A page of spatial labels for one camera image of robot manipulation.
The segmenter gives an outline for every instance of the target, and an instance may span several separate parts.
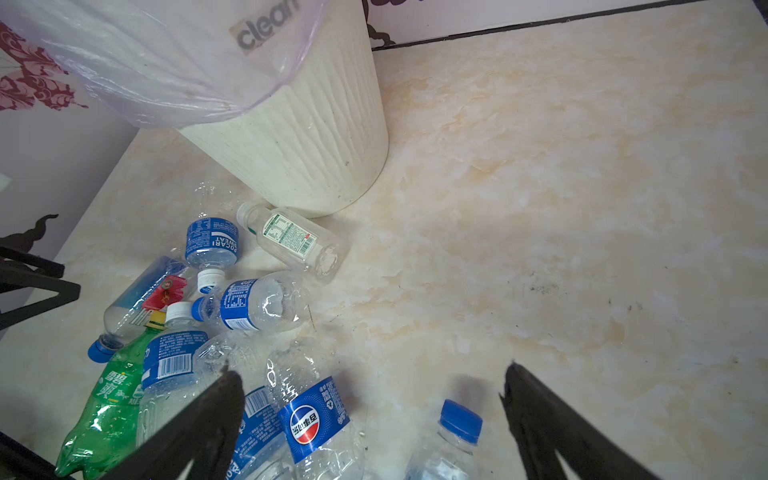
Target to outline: blue bottle cap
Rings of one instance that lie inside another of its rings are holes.
[[[440,425],[446,430],[473,445],[478,444],[482,419],[472,410],[453,400],[446,400],[440,412]]]
[[[96,340],[93,345],[88,349],[88,358],[96,363],[106,363],[112,358],[117,350],[110,350],[107,347],[101,345],[101,342]]]
[[[192,304],[192,318],[194,318],[198,322],[203,321],[203,317],[200,315],[200,306],[203,305],[203,300],[205,300],[204,296],[195,300],[194,303]]]

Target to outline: white wall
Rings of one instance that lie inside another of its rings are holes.
[[[0,51],[0,76],[13,75],[18,68],[18,62]],[[33,228],[44,215],[58,214],[48,220],[45,236],[30,250],[50,260],[137,132],[91,98],[74,75],[51,78],[68,84],[77,104],[57,111],[36,101],[31,108],[11,110],[6,102],[6,109],[0,110],[0,174],[11,179],[0,191],[0,237]],[[28,294],[3,293],[0,311],[23,305]]]
[[[644,0],[363,0],[368,25],[396,44],[650,3]],[[371,40],[371,46],[383,46]]]

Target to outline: marble floor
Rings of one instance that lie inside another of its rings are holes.
[[[445,398],[485,420],[482,477],[524,478],[513,359],[663,478],[764,477],[767,45],[751,0],[704,0],[374,54],[389,158],[319,220],[352,248],[302,330],[367,478],[403,476]],[[184,241],[203,180],[256,197],[139,133],[57,257],[81,299],[0,342],[0,430],[55,460],[101,313]],[[233,276],[278,267],[248,242]]]

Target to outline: green plastic bottle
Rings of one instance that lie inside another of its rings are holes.
[[[107,363],[78,424],[61,446],[56,475],[82,470],[84,480],[95,480],[136,449],[144,351],[164,321],[164,313],[154,313],[144,333]]]

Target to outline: blue label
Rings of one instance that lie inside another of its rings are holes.
[[[333,377],[297,396],[277,415],[295,463],[310,456],[349,423]]]
[[[283,432],[277,412],[260,387],[245,396],[245,413],[227,478],[234,480],[267,443]]]
[[[136,279],[112,305],[128,310],[141,310],[144,301],[169,275],[179,275],[188,267],[170,257],[160,257]]]
[[[255,282],[256,279],[240,280],[224,290],[224,296],[221,297],[221,319],[230,330],[258,330],[248,315],[248,298]]]
[[[237,227],[223,218],[201,218],[187,228],[187,252],[207,248],[223,248],[237,255]]]
[[[200,330],[168,333],[152,339],[144,353],[141,388],[147,389],[163,379],[192,373],[192,355],[208,341]]]

